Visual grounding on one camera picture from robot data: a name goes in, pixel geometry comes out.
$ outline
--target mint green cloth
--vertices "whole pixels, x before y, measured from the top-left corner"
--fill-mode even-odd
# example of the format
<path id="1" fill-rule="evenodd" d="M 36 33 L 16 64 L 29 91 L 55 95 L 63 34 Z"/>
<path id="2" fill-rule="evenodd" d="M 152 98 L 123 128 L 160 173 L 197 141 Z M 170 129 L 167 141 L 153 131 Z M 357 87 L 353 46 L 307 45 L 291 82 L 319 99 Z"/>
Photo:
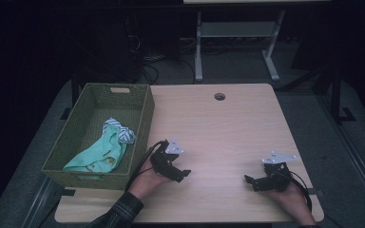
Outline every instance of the mint green cloth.
<path id="1" fill-rule="evenodd" d="M 120 143 L 120 132 L 119 126 L 106 124 L 102 137 L 76 155 L 65 165 L 64 170 L 108 173 L 116 168 L 126 149 L 126 144 Z"/>

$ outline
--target person's hand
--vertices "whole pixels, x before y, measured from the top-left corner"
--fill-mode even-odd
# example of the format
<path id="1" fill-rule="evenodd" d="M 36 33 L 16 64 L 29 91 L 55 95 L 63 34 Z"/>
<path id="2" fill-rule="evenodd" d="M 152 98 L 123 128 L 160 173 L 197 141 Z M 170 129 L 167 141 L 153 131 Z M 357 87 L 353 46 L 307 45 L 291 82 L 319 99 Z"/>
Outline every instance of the person's hand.
<path id="1" fill-rule="evenodd" d="M 262 193 L 275 200 L 287 214 L 295 219 L 298 225 L 316 225 L 303 193 L 292 182 L 283 192 L 270 190 Z"/>
<path id="2" fill-rule="evenodd" d="M 128 192 L 142 200 L 152 194 L 160 185 L 169 181 L 171 181 L 169 178 L 155 173 L 149 157 L 141 168 L 141 174 L 132 182 Z"/>

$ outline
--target plaid sleeve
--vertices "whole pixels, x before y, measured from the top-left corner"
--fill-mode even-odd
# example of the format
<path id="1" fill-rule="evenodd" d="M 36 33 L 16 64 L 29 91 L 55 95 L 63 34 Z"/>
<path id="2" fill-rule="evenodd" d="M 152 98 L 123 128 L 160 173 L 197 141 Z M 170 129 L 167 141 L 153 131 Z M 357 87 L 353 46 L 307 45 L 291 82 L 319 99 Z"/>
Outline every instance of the plaid sleeve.
<path id="1" fill-rule="evenodd" d="M 88 228 L 130 227 L 142 208 L 144 208 L 144 205 L 140 200 L 129 192 L 125 192 L 107 213 L 93 220 Z"/>

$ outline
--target green basket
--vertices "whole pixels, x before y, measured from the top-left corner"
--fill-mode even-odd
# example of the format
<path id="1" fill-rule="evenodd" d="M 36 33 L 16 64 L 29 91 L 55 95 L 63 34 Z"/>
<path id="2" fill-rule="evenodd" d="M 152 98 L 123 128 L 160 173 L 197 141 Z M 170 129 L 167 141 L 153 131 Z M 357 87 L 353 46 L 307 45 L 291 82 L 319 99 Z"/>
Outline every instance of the green basket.
<path id="1" fill-rule="evenodd" d="M 154 107 L 149 85 L 86 84 L 42 172 L 66 187 L 124 190 L 146 152 Z M 110 173 L 64 171 L 74 156 L 100 139 L 108 118 L 137 137 L 126 147 L 119 166 Z"/>

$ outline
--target fabric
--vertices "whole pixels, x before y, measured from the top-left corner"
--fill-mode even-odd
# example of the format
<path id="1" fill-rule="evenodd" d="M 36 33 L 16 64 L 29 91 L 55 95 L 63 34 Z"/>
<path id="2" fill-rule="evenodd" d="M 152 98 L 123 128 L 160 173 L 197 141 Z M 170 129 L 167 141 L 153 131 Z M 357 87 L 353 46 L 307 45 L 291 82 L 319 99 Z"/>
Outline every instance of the fabric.
<path id="1" fill-rule="evenodd" d="M 66 171 L 108 173 L 118 166 L 126 145 L 135 142 L 135 134 L 110 118 L 103 125 L 102 137 L 76 155 L 64 167 Z"/>
<path id="2" fill-rule="evenodd" d="M 128 228 L 143 208 L 139 199 L 125 192 L 107 213 L 93 220 L 87 228 Z"/>

